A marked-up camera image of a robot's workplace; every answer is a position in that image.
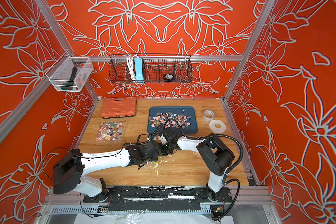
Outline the blue plastic tray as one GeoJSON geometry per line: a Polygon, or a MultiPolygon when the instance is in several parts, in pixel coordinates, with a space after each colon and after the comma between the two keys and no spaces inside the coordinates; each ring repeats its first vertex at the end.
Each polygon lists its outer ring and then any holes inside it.
{"type": "Polygon", "coordinates": [[[148,133],[153,133],[160,124],[169,121],[165,127],[173,128],[179,133],[179,124],[184,134],[195,134],[198,132],[195,109],[191,106],[155,106],[149,109],[148,113],[148,133]]]}

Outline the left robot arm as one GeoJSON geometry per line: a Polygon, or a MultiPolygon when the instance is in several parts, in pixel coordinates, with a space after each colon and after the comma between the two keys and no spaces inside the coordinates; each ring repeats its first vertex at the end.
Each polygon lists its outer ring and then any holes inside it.
{"type": "Polygon", "coordinates": [[[161,144],[156,141],[126,143],[122,149],[89,154],[76,148],[53,166],[53,192],[56,195],[76,191],[91,198],[106,197],[104,180],[88,176],[90,173],[115,167],[141,166],[156,161],[161,154],[161,144]]]}

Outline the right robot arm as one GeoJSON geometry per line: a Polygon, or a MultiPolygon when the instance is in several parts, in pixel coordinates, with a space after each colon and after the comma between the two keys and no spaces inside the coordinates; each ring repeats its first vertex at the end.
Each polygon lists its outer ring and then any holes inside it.
{"type": "Polygon", "coordinates": [[[159,132],[162,150],[168,153],[174,150],[198,152],[210,171],[207,188],[212,193],[218,193],[225,184],[229,168],[235,159],[234,153],[220,139],[222,135],[211,133],[204,137],[193,137],[177,133],[171,128],[159,132]]]}

